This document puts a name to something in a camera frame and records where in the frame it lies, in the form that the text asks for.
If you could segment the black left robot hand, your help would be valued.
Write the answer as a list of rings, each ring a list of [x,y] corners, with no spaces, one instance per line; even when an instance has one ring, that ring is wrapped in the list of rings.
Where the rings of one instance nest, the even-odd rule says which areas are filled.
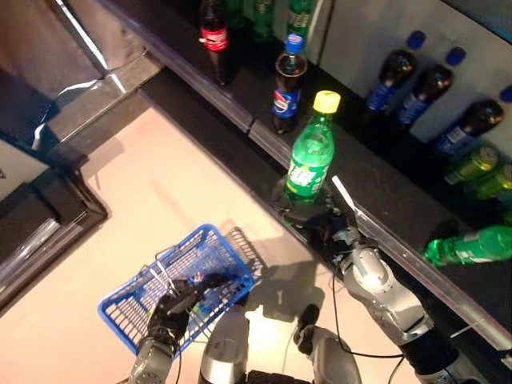
[[[148,321],[147,336],[163,344],[174,357],[184,336],[193,307],[204,299],[205,292],[229,281],[226,274],[213,273],[200,281],[177,280],[175,289],[160,297]]]

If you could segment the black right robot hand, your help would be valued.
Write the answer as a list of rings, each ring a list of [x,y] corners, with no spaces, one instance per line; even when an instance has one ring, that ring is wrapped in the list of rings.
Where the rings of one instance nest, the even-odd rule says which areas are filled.
[[[313,202],[302,202],[280,194],[273,208],[284,222],[298,232],[306,244],[326,260],[350,252],[346,231],[354,219],[332,193],[322,190]]]

